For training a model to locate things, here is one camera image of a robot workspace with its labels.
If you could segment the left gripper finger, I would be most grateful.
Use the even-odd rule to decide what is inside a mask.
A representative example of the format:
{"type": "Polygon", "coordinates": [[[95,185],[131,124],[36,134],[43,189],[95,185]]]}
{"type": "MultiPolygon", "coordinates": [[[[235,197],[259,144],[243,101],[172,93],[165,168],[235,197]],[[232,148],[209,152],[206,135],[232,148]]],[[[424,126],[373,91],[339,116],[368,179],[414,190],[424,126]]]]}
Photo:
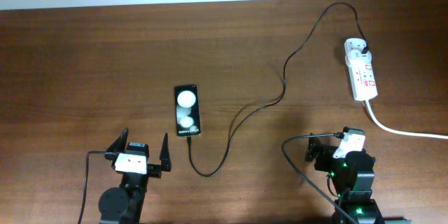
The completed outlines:
{"type": "Polygon", "coordinates": [[[172,161],[169,153],[168,133],[164,135],[162,147],[160,151],[160,165],[163,172],[170,172],[172,170],[172,161]]]}
{"type": "Polygon", "coordinates": [[[146,159],[149,158],[149,147],[145,143],[127,142],[129,129],[126,127],[120,136],[106,149],[104,157],[110,161],[116,161],[118,155],[130,154],[141,155],[146,159]]]}

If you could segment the black Samsung Galaxy smartphone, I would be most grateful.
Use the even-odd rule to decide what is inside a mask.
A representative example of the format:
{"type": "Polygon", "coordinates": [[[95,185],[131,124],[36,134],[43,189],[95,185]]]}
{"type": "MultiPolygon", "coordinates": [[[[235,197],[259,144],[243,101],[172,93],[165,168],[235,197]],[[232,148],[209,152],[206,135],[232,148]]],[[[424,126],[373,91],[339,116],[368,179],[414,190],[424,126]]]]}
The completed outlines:
{"type": "Polygon", "coordinates": [[[176,135],[191,137],[201,134],[200,107],[197,86],[178,85],[174,88],[176,135]]]}

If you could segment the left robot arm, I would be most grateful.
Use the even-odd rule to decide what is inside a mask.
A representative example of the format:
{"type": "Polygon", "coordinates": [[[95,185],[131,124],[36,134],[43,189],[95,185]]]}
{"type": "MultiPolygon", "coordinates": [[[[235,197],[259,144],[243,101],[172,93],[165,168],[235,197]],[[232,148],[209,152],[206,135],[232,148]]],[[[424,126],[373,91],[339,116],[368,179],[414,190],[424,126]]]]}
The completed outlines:
{"type": "Polygon", "coordinates": [[[109,188],[99,198],[101,223],[138,223],[144,205],[148,180],[159,179],[172,170],[168,135],[164,135],[160,163],[150,164],[149,147],[145,143],[127,142],[126,128],[106,149],[104,157],[112,161],[113,170],[122,176],[120,185],[109,188]]]}

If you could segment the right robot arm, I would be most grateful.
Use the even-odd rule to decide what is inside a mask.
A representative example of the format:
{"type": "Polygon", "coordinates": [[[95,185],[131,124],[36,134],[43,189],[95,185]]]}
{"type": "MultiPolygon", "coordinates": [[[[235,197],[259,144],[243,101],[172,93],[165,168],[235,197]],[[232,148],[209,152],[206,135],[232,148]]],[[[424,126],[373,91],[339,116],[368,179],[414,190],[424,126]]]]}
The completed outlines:
{"type": "Polygon", "coordinates": [[[328,174],[328,185],[335,188],[335,203],[339,207],[332,215],[332,223],[393,224],[410,223],[403,217],[382,216],[374,199],[372,184],[375,158],[364,149],[365,133],[361,129],[344,127],[333,134],[338,146],[325,145],[316,134],[309,137],[305,160],[313,162],[316,171],[328,174]]]}

